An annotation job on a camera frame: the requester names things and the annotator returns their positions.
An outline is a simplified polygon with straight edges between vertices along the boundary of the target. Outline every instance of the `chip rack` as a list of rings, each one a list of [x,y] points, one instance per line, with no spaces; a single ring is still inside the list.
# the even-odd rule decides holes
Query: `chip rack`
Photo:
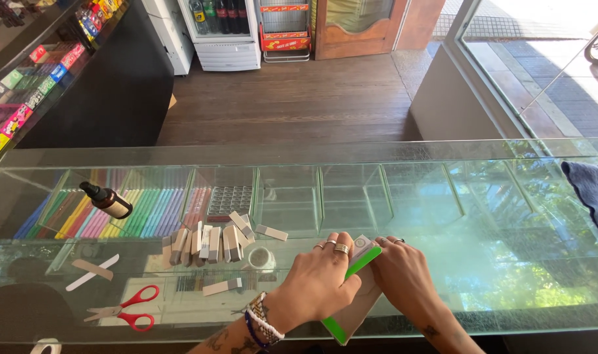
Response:
[[[304,62],[312,47],[309,0],[260,0],[263,60]]]

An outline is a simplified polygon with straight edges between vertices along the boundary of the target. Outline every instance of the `glass fridge door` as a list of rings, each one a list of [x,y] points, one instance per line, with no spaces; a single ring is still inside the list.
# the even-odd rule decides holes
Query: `glass fridge door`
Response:
[[[193,43],[255,41],[253,0],[178,0]]]

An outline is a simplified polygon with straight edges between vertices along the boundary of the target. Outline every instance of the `red scissors handle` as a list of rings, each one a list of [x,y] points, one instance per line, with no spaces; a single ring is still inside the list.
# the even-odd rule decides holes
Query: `red scissors handle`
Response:
[[[128,322],[128,324],[137,332],[145,332],[145,331],[149,330],[150,328],[152,328],[152,325],[155,324],[155,318],[149,314],[124,314],[124,313],[121,313],[121,314],[117,315],[117,317]],[[146,328],[139,328],[139,327],[137,327],[137,325],[135,325],[135,322],[142,317],[147,317],[150,319],[150,325],[148,325]]]
[[[148,297],[147,299],[144,299],[141,297],[141,293],[144,290],[146,290],[147,288],[153,288],[155,290],[155,294],[152,295],[151,297]],[[159,295],[159,286],[149,285],[149,286],[144,287],[140,291],[138,291],[137,294],[134,294],[133,297],[131,297],[131,299],[129,301],[126,301],[123,304],[120,304],[120,306],[122,307],[122,309],[124,309],[125,307],[129,307],[130,305],[138,304],[139,302],[151,301],[157,295]]]

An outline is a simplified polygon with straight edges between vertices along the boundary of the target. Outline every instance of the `scissors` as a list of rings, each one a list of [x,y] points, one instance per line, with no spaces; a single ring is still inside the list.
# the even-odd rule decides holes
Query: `scissors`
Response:
[[[151,297],[147,298],[147,299],[143,299],[141,297],[141,293],[144,290],[146,290],[147,288],[153,288],[155,290],[155,294],[152,295]],[[93,321],[93,320],[100,319],[100,318],[105,318],[105,317],[116,316],[116,317],[121,318],[124,321],[128,322],[128,324],[135,331],[145,332],[145,331],[149,330],[150,328],[152,328],[152,325],[155,323],[155,318],[152,315],[149,315],[149,314],[125,314],[125,313],[122,313],[122,310],[124,308],[126,308],[126,307],[129,307],[130,305],[138,304],[140,302],[151,301],[157,295],[159,295],[159,286],[156,286],[156,285],[146,286],[145,288],[143,288],[140,291],[138,291],[137,294],[133,295],[133,297],[131,297],[131,299],[129,301],[126,301],[126,302],[120,304],[119,306],[101,307],[99,309],[87,309],[87,311],[93,312],[93,313],[95,313],[97,315],[91,316],[90,318],[85,318],[85,322]],[[148,325],[146,328],[143,328],[143,329],[138,328],[135,325],[135,322],[139,318],[142,318],[142,317],[146,317],[146,318],[150,319],[150,325]]]

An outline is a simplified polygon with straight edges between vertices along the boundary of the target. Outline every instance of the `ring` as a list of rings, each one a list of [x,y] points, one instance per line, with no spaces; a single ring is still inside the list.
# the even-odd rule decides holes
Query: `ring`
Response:
[[[340,251],[340,252],[342,252],[342,253],[349,254],[349,247],[347,247],[346,245],[343,245],[343,244],[341,243],[341,244],[339,244],[339,245],[336,245],[336,246],[334,247],[334,251]]]

